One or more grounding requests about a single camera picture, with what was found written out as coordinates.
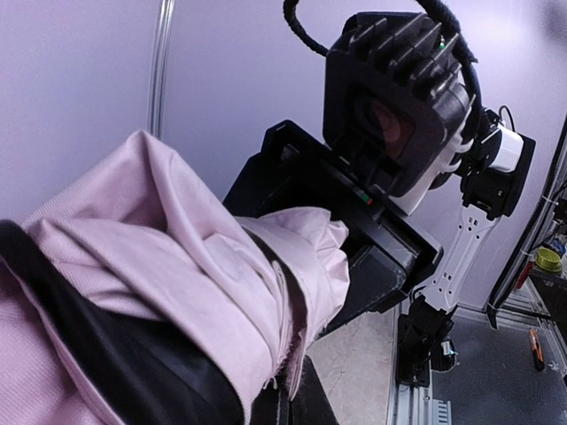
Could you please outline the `pink black folding umbrella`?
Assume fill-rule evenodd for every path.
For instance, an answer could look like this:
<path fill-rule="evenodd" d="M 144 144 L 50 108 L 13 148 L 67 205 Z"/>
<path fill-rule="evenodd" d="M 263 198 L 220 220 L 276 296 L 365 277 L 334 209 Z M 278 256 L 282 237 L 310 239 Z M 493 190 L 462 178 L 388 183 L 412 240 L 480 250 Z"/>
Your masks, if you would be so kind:
<path fill-rule="evenodd" d="M 1 223 L 4 424 L 246 424 L 299 392 L 349 288 L 325 212 L 232 215 L 134 133 L 23 224 Z"/>

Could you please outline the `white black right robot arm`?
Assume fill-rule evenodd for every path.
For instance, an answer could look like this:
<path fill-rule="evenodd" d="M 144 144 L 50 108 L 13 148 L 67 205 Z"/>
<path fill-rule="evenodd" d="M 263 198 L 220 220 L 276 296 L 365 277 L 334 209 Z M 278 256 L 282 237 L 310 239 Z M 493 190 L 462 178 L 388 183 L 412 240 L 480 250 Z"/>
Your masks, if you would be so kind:
<path fill-rule="evenodd" d="M 408 300 L 398 320 L 396 380 L 426 387 L 433 371 L 454 368 L 450 338 L 462 286 L 486 238 L 515 209 L 535 143 L 489 113 L 481 144 L 485 159 L 462 179 L 461 218 L 444 250 L 391 200 L 371 193 L 346 164 L 295 123 L 270 128 L 224 199 L 236 216 L 258 218 L 279 210 L 317 206 L 343 221 L 350 287 L 331 333 L 368 312 L 384 313 Z"/>

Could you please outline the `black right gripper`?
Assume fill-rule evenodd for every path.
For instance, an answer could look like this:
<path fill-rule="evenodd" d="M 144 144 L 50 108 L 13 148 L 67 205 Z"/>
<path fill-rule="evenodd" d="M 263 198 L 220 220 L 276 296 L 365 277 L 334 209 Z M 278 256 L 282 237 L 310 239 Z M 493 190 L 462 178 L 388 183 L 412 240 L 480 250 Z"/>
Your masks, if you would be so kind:
<path fill-rule="evenodd" d="M 431 277 L 441 244 L 393 203 L 370 195 L 332 158 L 330 150 L 290 120 L 269 128 L 223 201 L 237 217 L 282 210 L 327 213 L 346 226 L 341 250 L 350 285 L 332 332 L 366 312 L 385 313 Z"/>

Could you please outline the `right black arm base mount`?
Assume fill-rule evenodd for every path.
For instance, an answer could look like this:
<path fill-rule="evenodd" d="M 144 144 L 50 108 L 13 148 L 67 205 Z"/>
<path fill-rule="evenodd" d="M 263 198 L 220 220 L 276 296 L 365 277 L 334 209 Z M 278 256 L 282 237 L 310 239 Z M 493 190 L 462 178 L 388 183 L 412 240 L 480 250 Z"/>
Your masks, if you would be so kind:
<path fill-rule="evenodd" d="M 429 387 L 430 373 L 451 371 L 457 363 L 451 314 L 403 313 L 398 320 L 395 381 L 410 387 Z"/>

